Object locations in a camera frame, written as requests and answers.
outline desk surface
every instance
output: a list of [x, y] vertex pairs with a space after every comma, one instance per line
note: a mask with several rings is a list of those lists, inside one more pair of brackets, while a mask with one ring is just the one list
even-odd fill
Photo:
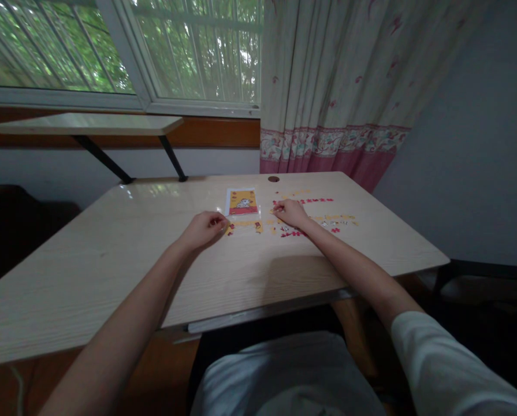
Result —
[[343, 173], [279, 174], [276, 183], [268, 176], [148, 179], [112, 188], [0, 280], [0, 362], [86, 344], [193, 215], [224, 211], [228, 188], [254, 187], [259, 212], [229, 217], [232, 235], [191, 265], [163, 327], [345, 287], [308, 238], [292, 229], [281, 237], [285, 225], [269, 211], [283, 196], [304, 200], [310, 216], [392, 276], [448, 262]]
[[182, 117], [65, 113], [0, 123], [0, 134], [161, 136], [182, 123]]

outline yellow card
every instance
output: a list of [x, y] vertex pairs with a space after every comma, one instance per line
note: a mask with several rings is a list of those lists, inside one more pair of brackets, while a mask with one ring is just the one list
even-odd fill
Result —
[[226, 216], [258, 214], [254, 188], [228, 189], [225, 201]]

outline hand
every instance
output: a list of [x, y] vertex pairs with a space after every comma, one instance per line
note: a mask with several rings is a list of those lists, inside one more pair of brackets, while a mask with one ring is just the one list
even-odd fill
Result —
[[195, 250], [219, 236], [227, 224], [228, 219], [221, 213], [204, 211], [193, 217], [177, 241], [188, 249]]
[[302, 228], [310, 219], [301, 203], [292, 199], [279, 201], [273, 212], [281, 221], [297, 228]]

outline window pane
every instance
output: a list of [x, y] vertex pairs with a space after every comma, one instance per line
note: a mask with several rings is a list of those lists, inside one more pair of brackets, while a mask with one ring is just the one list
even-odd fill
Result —
[[259, 103], [258, 0], [125, 0], [160, 98]]
[[0, 86], [134, 94], [94, 0], [0, 0]]

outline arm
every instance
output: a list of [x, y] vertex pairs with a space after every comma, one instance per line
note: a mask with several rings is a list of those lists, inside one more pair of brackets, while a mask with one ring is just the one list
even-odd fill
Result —
[[110, 412], [163, 320], [181, 265], [197, 248], [221, 236], [226, 224], [220, 213], [204, 212], [193, 218], [83, 349], [44, 405], [41, 416]]
[[308, 234], [343, 279], [370, 303], [387, 330], [400, 313], [423, 312], [393, 277], [368, 257], [310, 219], [298, 201], [281, 201], [275, 206], [274, 215]]

